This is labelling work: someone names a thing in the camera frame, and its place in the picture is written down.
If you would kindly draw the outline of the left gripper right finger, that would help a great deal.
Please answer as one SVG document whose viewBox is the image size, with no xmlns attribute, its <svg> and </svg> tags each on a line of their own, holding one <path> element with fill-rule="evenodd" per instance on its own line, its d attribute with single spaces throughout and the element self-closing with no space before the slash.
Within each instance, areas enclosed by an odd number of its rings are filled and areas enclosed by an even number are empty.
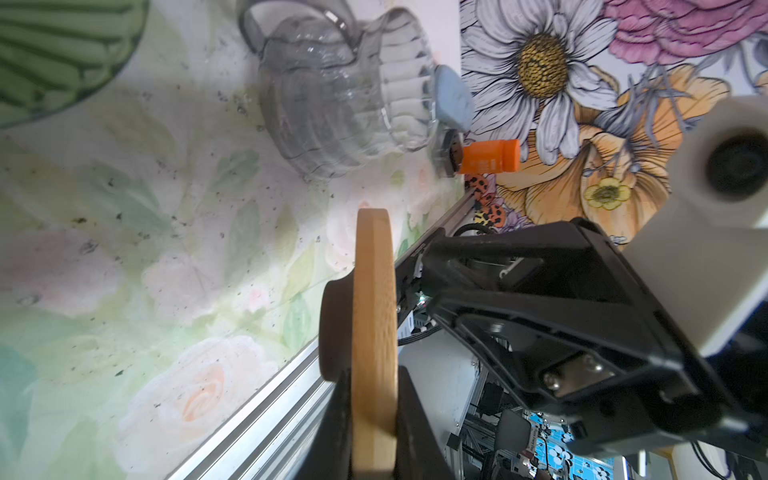
<svg viewBox="0 0 768 480">
<path fill-rule="evenodd" d="M 398 368 L 395 478 L 454 479 L 405 366 Z"/>
</svg>

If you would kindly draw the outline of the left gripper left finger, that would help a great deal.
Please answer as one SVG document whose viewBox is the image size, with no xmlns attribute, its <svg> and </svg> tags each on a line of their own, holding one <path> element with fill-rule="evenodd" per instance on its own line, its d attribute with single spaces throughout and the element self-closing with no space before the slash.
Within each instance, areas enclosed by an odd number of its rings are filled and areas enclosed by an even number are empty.
<svg viewBox="0 0 768 480">
<path fill-rule="evenodd" d="M 311 446 L 294 479 L 349 479 L 351 449 L 351 375 L 346 370 L 335 384 Z"/>
</svg>

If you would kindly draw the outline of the wooden ring holder front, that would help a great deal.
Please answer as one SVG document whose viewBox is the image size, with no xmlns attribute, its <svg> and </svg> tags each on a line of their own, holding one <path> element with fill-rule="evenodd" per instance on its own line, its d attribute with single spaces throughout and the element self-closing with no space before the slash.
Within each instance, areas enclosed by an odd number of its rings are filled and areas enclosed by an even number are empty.
<svg viewBox="0 0 768 480">
<path fill-rule="evenodd" d="M 351 473 L 354 479 L 390 479 L 397 455 L 398 350 L 395 262 L 385 209 L 357 213 L 351 296 Z"/>
</svg>

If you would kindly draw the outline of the clear grey glass carafe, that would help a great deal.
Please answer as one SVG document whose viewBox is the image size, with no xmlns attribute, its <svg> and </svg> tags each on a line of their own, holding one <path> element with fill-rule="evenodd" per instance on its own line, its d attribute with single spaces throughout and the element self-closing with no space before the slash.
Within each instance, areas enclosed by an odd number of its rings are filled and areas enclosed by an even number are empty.
<svg viewBox="0 0 768 480">
<path fill-rule="evenodd" d="M 240 1 L 237 8 L 258 60 L 266 129 L 302 175 L 341 177 L 430 144 L 436 64 L 411 11 L 360 21 L 345 1 Z"/>
</svg>

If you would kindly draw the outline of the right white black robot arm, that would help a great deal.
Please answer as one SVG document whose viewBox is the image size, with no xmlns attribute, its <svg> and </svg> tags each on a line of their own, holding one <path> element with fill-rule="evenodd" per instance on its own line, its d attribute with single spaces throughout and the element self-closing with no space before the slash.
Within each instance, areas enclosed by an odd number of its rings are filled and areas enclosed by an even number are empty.
<svg viewBox="0 0 768 480">
<path fill-rule="evenodd" d="M 696 391 L 668 430 L 767 444 L 767 100 L 718 102 L 670 158 L 671 195 L 624 251 L 686 354 Z"/>
</svg>

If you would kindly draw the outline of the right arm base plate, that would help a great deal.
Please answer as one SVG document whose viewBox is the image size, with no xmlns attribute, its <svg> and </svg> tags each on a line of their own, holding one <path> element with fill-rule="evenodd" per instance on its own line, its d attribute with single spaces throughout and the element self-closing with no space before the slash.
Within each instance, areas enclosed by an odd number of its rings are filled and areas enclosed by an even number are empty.
<svg viewBox="0 0 768 480">
<path fill-rule="evenodd" d="M 523 408 L 569 424 L 584 456 L 744 433 L 746 413 L 594 223 L 440 237 L 428 314 Z"/>
</svg>

